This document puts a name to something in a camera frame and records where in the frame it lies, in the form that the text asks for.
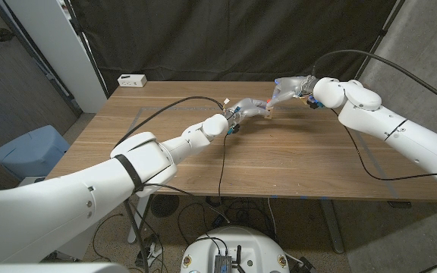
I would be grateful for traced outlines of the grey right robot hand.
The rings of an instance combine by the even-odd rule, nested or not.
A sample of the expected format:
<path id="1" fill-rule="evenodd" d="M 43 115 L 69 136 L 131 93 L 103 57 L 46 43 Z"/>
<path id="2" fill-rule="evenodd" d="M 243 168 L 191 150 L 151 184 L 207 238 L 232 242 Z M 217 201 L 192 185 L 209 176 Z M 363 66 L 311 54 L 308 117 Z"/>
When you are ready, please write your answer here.
<path id="1" fill-rule="evenodd" d="M 309 76 L 281 77 L 274 80 L 275 88 L 272 98 L 267 102 L 267 107 L 273 107 L 279 102 L 292 98 L 308 97 L 313 94 L 313 87 L 318 78 Z"/>

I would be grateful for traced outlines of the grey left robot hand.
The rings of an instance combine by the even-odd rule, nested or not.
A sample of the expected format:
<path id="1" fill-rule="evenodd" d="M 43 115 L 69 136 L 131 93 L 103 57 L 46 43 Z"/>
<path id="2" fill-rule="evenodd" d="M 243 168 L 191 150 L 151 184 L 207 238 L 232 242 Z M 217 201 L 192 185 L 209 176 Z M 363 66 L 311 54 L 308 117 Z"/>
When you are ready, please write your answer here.
<path id="1" fill-rule="evenodd" d="M 230 108 L 227 108 L 225 110 L 225 117 L 228 120 L 229 128 L 236 126 L 245 118 L 251 118 L 257 115 L 263 117 L 270 116 L 270 112 L 266 110 L 266 105 L 267 103 L 265 101 L 245 98 Z"/>

